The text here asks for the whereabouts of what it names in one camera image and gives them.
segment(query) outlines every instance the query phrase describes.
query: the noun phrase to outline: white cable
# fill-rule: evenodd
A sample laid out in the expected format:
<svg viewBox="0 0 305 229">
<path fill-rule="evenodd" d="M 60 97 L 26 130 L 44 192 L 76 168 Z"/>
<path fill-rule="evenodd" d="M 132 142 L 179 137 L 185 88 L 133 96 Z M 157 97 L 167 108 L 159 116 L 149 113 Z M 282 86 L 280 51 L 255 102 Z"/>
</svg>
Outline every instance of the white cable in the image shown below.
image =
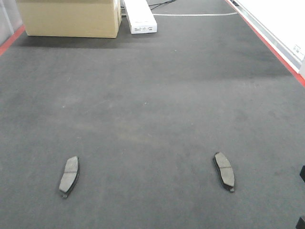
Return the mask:
<svg viewBox="0 0 305 229">
<path fill-rule="evenodd" d="M 211 16 L 230 16 L 236 15 L 237 12 L 233 13 L 214 13 L 214 14 L 164 14 L 164 13 L 154 13 L 154 16 L 165 16 L 165 17 L 211 17 Z"/>
</svg>

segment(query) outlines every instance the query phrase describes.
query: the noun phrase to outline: cardboard box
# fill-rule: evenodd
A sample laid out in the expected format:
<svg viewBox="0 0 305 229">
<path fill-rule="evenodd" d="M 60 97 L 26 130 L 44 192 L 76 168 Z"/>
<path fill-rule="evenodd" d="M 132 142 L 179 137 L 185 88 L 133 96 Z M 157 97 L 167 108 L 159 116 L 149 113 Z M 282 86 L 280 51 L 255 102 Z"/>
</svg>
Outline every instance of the cardboard box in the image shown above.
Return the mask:
<svg viewBox="0 0 305 229">
<path fill-rule="evenodd" d="M 16 0 L 29 36 L 116 38 L 119 0 Z"/>
<path fill-rule="evenodd" d="M 123 0 L 131 34 L 157 32 L 157 22 L 146 0 Z"/>
</svg>

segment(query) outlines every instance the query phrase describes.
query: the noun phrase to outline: white panel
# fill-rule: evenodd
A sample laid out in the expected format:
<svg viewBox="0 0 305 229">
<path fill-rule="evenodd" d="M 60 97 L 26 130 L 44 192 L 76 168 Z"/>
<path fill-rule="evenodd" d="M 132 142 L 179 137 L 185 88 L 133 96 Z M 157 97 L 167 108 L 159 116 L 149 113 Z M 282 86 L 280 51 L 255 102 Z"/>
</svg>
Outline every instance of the white panel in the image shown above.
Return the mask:
<svg viewBox="0 0 305 229">
<path fill-rule="evenodd" d="M 2 1 L 6 9 L 6 12 L 9 16 L 10 23 L 14 31 L 16 31 L 22 25 L 21 16 L 19 14 L 16 1 L 15 0 L 2 0 Z"/>
<path fill-rule="evenodd" d="M 303 63 L 302 63 L 302 66 L 301 66 L 301 69 L 300 69 L 300 72 L 299 72 L 303 78 L 305 78 L 305 59 L 303 60 Z"/>
<path fill-rule="evenodd" d="M 299 60 L 305 57 L 304 0 L 238 0 Z"/>
<path fill-rule="evenodd" d="M 3 7 L 0 4 L 0 45 L 11 36 L 10 28 L 5 18 Z"/>
</svg>

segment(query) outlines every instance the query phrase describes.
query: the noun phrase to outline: brake pad friction material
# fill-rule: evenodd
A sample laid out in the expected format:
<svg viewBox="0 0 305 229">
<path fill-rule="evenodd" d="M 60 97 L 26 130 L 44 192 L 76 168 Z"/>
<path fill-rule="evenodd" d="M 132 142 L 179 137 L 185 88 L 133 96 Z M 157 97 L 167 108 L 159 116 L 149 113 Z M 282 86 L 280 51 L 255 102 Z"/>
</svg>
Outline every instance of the brake pad friction material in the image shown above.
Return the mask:
<svg viewBox="0 0 305 229">
<path fill-rule="evenodd" d="M 67 198 L 74 188 L 79 176 L 80 164 L 77 156 L 71 157 L 67 160 L 64 173 L 61 178 L 59 190 L 63 198 Z"/>
<path fill-rule="evenodd" d="M 229 160 L 221 152 L 216 153 L 213 159 L 223 187 L 230 192 L 234 192 L 234 171 Z"/>
</svg>

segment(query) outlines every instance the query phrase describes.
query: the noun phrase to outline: label sticker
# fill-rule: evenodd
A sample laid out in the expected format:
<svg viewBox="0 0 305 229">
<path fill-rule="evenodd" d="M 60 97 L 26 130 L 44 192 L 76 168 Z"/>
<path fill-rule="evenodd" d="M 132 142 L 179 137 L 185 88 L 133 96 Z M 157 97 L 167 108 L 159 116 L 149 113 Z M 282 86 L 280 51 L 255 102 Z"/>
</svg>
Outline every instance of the label sticker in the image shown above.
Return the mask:
<svg viewBox="0 0 305 229">
<path fill-rule="evenodd" d="M 152 31 L 153 30 L 153 27 L 150 26 L 150 27 L 137 27 L 137 28 L 134 28 L 135 31 Z"/>
<path fill-rule="evenodd" d="M 294 55 L 296 55 L 300 60 L 303 60 L 305 57 L 305 53 L 304 51 L 298 46 L 295 45 L 293 48 L 293 53 Z"/>
</svg>

